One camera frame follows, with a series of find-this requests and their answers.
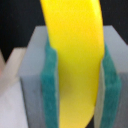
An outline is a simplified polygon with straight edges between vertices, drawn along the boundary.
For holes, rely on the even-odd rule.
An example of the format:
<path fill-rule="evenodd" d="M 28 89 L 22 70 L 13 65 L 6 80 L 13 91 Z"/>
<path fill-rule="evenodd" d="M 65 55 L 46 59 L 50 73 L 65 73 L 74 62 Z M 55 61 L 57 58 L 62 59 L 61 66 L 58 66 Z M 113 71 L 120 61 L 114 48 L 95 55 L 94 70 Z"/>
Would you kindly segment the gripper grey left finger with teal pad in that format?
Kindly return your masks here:
<path fill-rule="evenodd" d="M 29 128 L 59 128 L 58 58 L 37 26 L 19 69 Z"/>

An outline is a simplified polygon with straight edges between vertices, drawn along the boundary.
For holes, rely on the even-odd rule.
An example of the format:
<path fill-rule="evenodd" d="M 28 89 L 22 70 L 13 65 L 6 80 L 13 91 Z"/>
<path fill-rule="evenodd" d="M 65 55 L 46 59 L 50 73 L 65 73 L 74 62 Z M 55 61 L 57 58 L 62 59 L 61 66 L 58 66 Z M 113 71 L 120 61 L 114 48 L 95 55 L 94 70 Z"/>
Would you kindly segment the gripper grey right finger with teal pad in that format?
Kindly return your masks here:
<path fill-rule="evenodd" d="M 94 128 L 128 128 L 128 45 L 113 26 L 104 38 Z"/>

